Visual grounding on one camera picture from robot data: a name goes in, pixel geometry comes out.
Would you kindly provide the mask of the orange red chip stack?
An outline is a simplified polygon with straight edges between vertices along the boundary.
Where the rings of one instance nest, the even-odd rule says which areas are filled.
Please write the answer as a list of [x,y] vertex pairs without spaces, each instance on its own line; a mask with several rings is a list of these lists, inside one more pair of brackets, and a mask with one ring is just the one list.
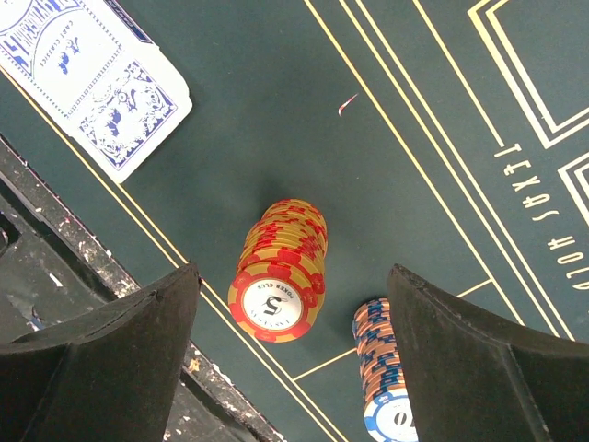
[[271,205],[248,232],[227,305],[237,325],[258,340],[286,343],[314,325],[326,298],[328,227],[300,199]]

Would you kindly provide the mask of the peach blue chip stack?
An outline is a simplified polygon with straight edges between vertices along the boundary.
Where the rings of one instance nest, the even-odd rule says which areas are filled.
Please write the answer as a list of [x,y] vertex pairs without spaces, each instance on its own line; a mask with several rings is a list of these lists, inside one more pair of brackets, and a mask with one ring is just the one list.
[[368,300],[355,311],[352,335],[359,357],[364,426],[369,436],[376,441],[416,441],[416,424],[387,298]]

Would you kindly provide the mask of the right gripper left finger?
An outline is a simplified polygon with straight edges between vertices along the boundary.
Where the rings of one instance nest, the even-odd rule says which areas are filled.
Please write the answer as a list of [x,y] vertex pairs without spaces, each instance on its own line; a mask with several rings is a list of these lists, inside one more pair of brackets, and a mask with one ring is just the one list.
[[162,440],[200,287],[189,263],[2,345],[2,440]]

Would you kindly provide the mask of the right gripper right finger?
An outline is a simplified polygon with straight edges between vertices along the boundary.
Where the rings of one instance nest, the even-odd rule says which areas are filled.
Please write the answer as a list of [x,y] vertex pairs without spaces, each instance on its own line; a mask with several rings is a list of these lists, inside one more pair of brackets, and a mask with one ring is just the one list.
[[511,322],[399,264],[387,288],[421,441],[587,440],[587,344]]

